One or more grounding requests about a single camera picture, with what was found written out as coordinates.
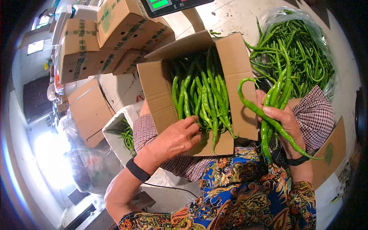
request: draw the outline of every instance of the fingernail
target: fingernail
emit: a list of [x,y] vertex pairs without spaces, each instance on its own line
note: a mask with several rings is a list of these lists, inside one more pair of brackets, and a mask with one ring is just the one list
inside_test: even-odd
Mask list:
[[267,113],[267,114],[271,113],[271,108],[268,107],[268,106],[263,106],[262,110],[263,110],[264,113]]

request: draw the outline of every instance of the white floor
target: white floor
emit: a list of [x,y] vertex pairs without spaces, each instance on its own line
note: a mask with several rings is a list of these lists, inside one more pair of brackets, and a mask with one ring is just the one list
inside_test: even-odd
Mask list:
[[[317,24],[324,30],[330,42],[330,47],[335,57],[335,70],[338,77],[332,106],[335,112],[336,122],[341,116],[344,117],[346,155],[347,158],[349,158],[354,152],[354,108],[356,90],[360,87],[358,67],[353,52],[337,20],[330,12],[328,12],[330,21],[329,29],[305,2],[301,1],[299,3],[297,1],[297,4],[300,9],[308,12],[312,16]],[[207,30],[212,29],[215,32],[221,32],[222,35],[227,35],[234,31],[240,31],[244,34],[243,38],[253,45],[258,40],[256,16],[260,18],[269,9],[281,6],[294,7],[283,0],[215,0],[212,3],[199,6],[196,9]],[[181,12],[166,15],[164,18],[175,31],[176,39],[180,39],[194,33],[193,27]],[[109,79],[114,79],[111,81],[115,82],[118,78],[123,78],[123,76],[114,76],[113,78],[109,76]],[[130,86],[132,85],[132,82],[136,80],[134,77],[125,79],[130,82]],[[140,92],[140,87],[137,87],[137,89],[134,90],[134,94],[130,95],[130,93],[127,92],[128,89],[126,87],[118,87],[118,85],[120,84],[109,83],[109,81],[105,81],[102,84],[103,90],[105,93],[107,92],[106,96],[108,99],[109,94],[112,95],[114,92],[120,95],[119,98],[123,95],[125,98],[129,97],[129,99],[126,100],[118,102],[114,101],[113,103],[117,106],[116,108],[128,105],[126,103],[134,102],[138,94],[143,96],[143,93]],[[336,175],[341,173],[343,166],[344,162],[341,164],[341,167],[335,171]],[[317,229],[325,229],[337,213],[339,207],[342,205],[341,200],[342,199],[325,206],[323,210],[318,212]]]

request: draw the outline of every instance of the person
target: person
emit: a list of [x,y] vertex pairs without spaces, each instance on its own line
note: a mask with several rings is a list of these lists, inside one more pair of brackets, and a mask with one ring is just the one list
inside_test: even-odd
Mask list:
[[[281,122],[296,143],[309,154],[320,148],[334,126],[332,106],[318,86],[291,109],[263,107],[265,93],[256,91],[257,106]],[[147,104],[133,124],[134,163],[152,175],[158,167],[191,181],[198,181],[201,196],[171,213],[148,213],[130,205],[142,184],[124,168],[105,195],[108,213],[119,229],[315,229],[316,203],[311,160],[289,166],[287,173],[276,164],[266,167],[258,157],[255,141],[235,146],[229,156],[180,156],[201,139],[197,117],[187,117],[157,135]],[[288,159],[296,152],[279,138]],[[270,149],[275,146],[271,141]]]

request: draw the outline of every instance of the colorful paisley fabric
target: colorful paisley fabric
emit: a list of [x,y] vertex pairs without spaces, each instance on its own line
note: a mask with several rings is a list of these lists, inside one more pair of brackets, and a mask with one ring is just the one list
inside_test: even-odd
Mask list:
[[205,169],[201,197],[172,213],[131,212],[125,229],[315,229],[312,185],[295,183],[290,192],[286,172],[263,166],[254,148],[235,147],[234,155],[218,158]]

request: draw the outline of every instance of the black wristband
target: black wristband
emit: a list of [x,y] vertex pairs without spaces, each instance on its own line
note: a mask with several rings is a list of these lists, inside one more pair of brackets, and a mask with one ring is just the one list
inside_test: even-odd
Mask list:
[[304,162],[306,162],[309,159],[310,158],[307,157],[307,156],[302,156],[298,159],[287,159],[286,162],[289,166],[298,166],[300,164],[303,164]]
[[303,164],[309,160],[309,157],[302,156],[299,159],[287,159],[285,149],[279,148],[272,153],[272,159],[277,166],[287,168],[288,166],[298,166]]
[[145,182],[148,179],[150,179],[151,177],[145,172],[143,171],[140,167],[138,167],[138,165],[136,165],[133,161],[133,158],[130,159],[127,162],[127,168],[129,169],[129,171],[136,177],[138,178],[140,181]]

